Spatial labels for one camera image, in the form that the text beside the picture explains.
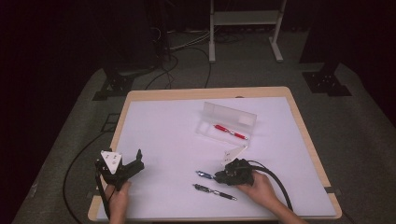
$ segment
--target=clear plastic box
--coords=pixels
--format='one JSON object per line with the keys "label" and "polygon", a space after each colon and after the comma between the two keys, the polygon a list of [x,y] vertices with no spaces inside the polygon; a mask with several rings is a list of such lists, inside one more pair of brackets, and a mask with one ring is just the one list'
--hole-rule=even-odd
{"label": "clear plastic box", "polygon": [[256,119],[255,114],[205,102],[196,132],[237,147],[247,147]]}

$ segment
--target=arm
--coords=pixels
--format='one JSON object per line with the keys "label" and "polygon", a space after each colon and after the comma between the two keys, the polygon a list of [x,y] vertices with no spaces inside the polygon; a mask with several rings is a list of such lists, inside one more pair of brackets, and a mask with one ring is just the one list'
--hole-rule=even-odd
{"label": "arm", "polygon": [[254,183],[250,185],[236,186],[245,192],[253,202],[270,210],[281,222],[285,224],[305,224],[304,220],[283,204],[275,195],[270,180],[266,175],[261,175],[256,171],[252,172]]}
{"label": "arm", "polygon": [[129,202],[129,187],[131,187],[131,182],[129,181],[122,185],[120,191],[116,191],[112,185],[107,185],[105,194],[110,209],[110,224],[123,224],[125,222],[126,209]]}

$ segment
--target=human hand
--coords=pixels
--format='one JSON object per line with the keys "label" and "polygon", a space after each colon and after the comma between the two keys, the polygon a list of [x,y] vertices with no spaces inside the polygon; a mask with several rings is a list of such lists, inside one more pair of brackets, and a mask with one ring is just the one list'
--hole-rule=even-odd
{"label": "human hand", "polygon": [[113,185],[107,185],[105,195],[110,209],[110,224],[121,224],[125,222],[126,209],[128,207],[128,190],[131,182],[125,182],[120,191],[116,191]]}
{"label": "human hand", "polygon": [[250,185],[237,185],[236,187],[245,192],[253,202],[260,204],[268,209],[279,203],[274,188],[266,175],[262,175],[257,171],[252,171],[254,183]]}

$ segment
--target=red pen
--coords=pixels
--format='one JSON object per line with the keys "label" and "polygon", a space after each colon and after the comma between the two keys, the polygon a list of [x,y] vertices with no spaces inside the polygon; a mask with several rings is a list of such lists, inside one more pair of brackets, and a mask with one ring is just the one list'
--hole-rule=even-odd
{"label": "red pen", "polygon": [[240,133],[236,133],[236,132],[230,131],[230,130],[224,128],[224,127],[221,126],[221,125],[216,124],[216,125],[214,125],[214,126],[215,126],[216,129],[219,129],[219,130],[221,130],[221,131],[224,131],[225,133],[229,133],[229,134],[232,134],[232,135],[235,136],[235,137],[248,140],[248,138],[245,137],[244,135],[242,135],[242,134],[240,134]]}

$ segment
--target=gray carpet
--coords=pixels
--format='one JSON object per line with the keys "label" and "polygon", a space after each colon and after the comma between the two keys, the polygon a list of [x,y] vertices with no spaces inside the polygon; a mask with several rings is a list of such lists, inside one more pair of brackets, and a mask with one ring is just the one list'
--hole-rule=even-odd
{"label": "gray carpet", "polygon": [[[352,96],[329,97],[311,93],[302,72],[317,71],[321,63],[299,64],[307,33],[281,32],[278,45],[284,57],[277,63],[268,42],[268,33],[244,34],[241,41],[216,45],[216,63],[209,63],[198,49],[207,52],[207,44],[198,49],[173,53],[177,67],[167,76],[156,79],[149,89],[286,86],[290,88],[325,171],[335,189],[342,209],[356,223],[394,223],[396,220],[396,131],[361,85],[359,77],[342,64],[335,74]],[[172,45],[185,43],[196,36],[171,34]],[[165,69],[175,64],[165,62]],[[132,90],[143,90],[162,73],[138,77]],[[120,113],[125,97],[93,101],[106,77],[103,70],[92,75],[79,96],[73,111],[38,175],[35,188],[14,223],[76,223],[63,199],[64,176],[73,159],[65,183],[66,199],[82,223],[91,223],[88,210],[96,193],[94,161],[109,147],[113,133],[101,133],[109,114]],[[102,134],[91,144],[96,136]],[[334,221],[311,220],[310,223],[351,223],[345,216]]]}

